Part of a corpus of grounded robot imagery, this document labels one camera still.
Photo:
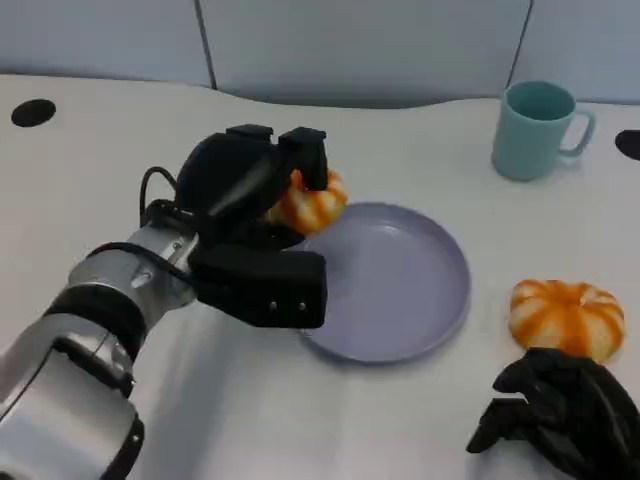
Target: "mug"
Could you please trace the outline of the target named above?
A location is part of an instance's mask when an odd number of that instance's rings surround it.
[[[575,148],[562,149],[574,114],[589,121]],[[576,109],[576,100],[559,85],[523,82],[507,89],[502,99],[500,120],[493,142],[493,165],[501,175],[529,181],[548,175],[558,156],[579,157],[589,144],[596,126],[591,112]]]

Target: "toy pumpkin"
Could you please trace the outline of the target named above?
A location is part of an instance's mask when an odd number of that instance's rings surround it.
[[[588,283],[523,280],[513,289],[509,328],[529,347],[558,348],[606,361],[624,338],[624,313],[613,295]]]
[[[323,230],[333,223],[347,204],[347,193],[340,175],[329,170],[326,190],[307,190],[302,174],[294,170],[291,187],[265,215],[268,223],[285,224],[309,235]]]

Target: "white table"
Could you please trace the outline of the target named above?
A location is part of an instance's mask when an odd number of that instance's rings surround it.
[[[13,126],[12,109],[40,97],[57,104],[53,119]],[[305,125],[327,131],[353,200],[415,208],[455,236],[471,266],[468,321],[428,358],[367,369],[333,365],[294,333],[253,330],[202,305],[173,312],[136,364],[148,439],[130,478],[561,478],[526,445],[481,457],[465,446],[495,376],[522,354],[506,309],[525,277],[590,281],[619,297],[629,333],[610,367],[640,402],[640,163],[613,143],[640,127],[640,108],[589,108],[599,125],[581,165],[516,184],[489,161],[496,100],[343,110],[158,83],[0,76],[0,350],[75,262],[136,228],[148,166],[177,173],[198,141],[231,125],[278,134]],[[161,185],[151,193],[168,194]]]

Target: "mug handle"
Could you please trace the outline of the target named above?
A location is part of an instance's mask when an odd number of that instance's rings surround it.
[[[576,115],[584,115],[585,117],[587,117],[589,123],[587,123],[587,129],[582,136],[582,140],[580,140],[580,143],[578,143],[576,147],[569,149],[560,149],[560,154],[568,158],[578,158],[580,155],[582,155],[582,152],[584,152],[584,149],[587,148],[587,145],[591,141],[591,137],[593,137],[593,132],[596,129],[596,117],[593,113],[587,110],[576,110]]]

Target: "lavender plate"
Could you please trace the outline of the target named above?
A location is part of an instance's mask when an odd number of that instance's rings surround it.
[[[464,322],[471,279],[456,241],[418,212],[356,203],[298,248],[327,260],[324,326],[303,332],[321,349],[366,363],[408,360]]]

